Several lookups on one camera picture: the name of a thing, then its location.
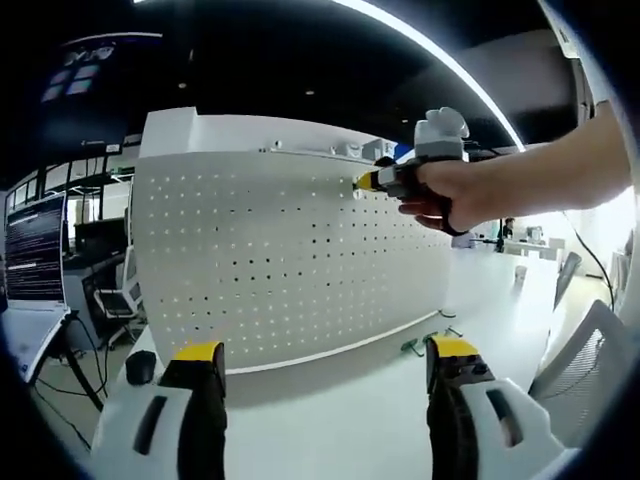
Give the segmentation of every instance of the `ceiling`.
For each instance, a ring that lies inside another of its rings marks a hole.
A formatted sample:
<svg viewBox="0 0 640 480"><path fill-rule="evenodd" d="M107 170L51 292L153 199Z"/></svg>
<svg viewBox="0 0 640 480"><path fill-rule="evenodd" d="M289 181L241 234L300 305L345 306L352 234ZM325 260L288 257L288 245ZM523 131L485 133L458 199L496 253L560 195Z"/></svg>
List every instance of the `ceiling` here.
<svg viewBox="0 0 640 480"><path fill-rule="evenodd" d="M35 33L7 59L15 72L3 102L10 112L5 143L11 154L0 169L0 186L19 180L37 162L51 162L46 154L25 153L29 130L41 115L34 99L42 95L51 53L65 41L122 31L163 34L164 50L145 84L145 102L127 111L130 133L141 130L147 110L196 105L200 113L297 118L411 143L413 123L425 109L450 105L465 115L475 141L510 144L489 110L438 60L400 33L330 0L24 3L17 7L22 12L13 31ZM370 3L454 56L525 143L551 140L575 125L571 66L536 0ZM5 45L15 44L10 33L3 35Z"/></svg>

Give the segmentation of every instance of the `led light strip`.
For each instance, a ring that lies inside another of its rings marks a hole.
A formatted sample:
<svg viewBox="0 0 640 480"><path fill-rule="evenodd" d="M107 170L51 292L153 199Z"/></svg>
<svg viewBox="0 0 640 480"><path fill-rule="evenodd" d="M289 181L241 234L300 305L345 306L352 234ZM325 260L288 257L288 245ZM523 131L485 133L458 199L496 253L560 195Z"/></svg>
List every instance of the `led light strip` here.
<svg viewBox="0 0 640 480"><path fill-rule="evenodd" d="M396 32L401 33L402 35L407 37L409 40L413 40L415 43L420 45L422 48L424 48L426 51L428 51L434 57L436 57L438 60L444 63L447 67L449 67L449 69L453 73L458 75L458 77L460 77L460 79L464 83L466 83L467 86L471 90L473 90L476 95L478 95L478 97L480 97L480 100L482 100L487 107L489 107L489 110L491 110L493 114L496 116L496 118L502 125L502 128L504 128L507 134L511 137L511 139L513 140L513 143L516 145L518 150L520 152L525 151L522 140L520 140L520 137L516 133L515 129L509 123L509 120L507 120L507 117L505 116L504 113L502 113L502 111L500 110L496 102L494 102L493 99L489 96L489 94L485 92L484 89L480 86L480 84L476 82L475 79L471 75L469 75L469 73L464 68L462 68L462 66L458 62L456 62L451 57L451 55L445 52L442 48L440 48L434 42L432 42L423 34L418 32L415 28L404 23L402 20L385 12L381 8L375 7L363 0L331 0L331 1L340 5L343 5L345 7L351 8L353 10L356 10L364 15L367 15L368 17L373 18L374 20L384 23L386 26L393 28Z"/></svg>

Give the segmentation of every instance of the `white pegboard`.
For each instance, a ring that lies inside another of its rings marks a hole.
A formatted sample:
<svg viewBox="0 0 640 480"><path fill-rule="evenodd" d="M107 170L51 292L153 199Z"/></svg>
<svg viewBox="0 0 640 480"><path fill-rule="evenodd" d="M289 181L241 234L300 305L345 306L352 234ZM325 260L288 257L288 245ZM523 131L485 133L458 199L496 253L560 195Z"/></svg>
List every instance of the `white pegboard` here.
<svg viewBox="0 0 640 480"><path fill-rule="evenodd" d="M141 158L133 231L150 328L166 363L224 341L227 368L317 358L443 306L450 239L382 194L362 163L286 153Z"/></svg>

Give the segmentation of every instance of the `black mouse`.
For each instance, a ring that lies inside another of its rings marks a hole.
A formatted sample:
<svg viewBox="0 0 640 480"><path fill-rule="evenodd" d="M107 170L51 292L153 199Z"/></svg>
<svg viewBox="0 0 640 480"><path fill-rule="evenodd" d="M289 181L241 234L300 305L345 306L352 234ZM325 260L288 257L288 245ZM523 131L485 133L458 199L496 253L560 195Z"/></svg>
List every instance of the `black mouse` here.
<svg viewBox="0 0 640 480"><path fill-rule="evenodd" d="M125 362L127 382L129 385L146 385L153 380L156 368L156 354L147 350L140 350Z"/></svg>

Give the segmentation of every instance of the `human hand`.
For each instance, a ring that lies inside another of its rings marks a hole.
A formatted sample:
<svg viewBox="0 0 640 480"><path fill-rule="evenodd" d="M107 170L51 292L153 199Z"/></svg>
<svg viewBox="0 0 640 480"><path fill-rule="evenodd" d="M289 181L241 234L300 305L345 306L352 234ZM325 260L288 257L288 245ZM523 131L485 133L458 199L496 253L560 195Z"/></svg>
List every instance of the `human hand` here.
<svg viewBox="0 0 640 480"><path fill-rule="evenodd" d="M451 199L449 224L458 232L467 231L492 219L489 200L499 194L492 192L491 182L481 175L478 165L459 160L427 163L416 170L416 177L435 194ZM403 201L400 213L413 215L428 228L443 230L441 199L425 195Z"/></svg>

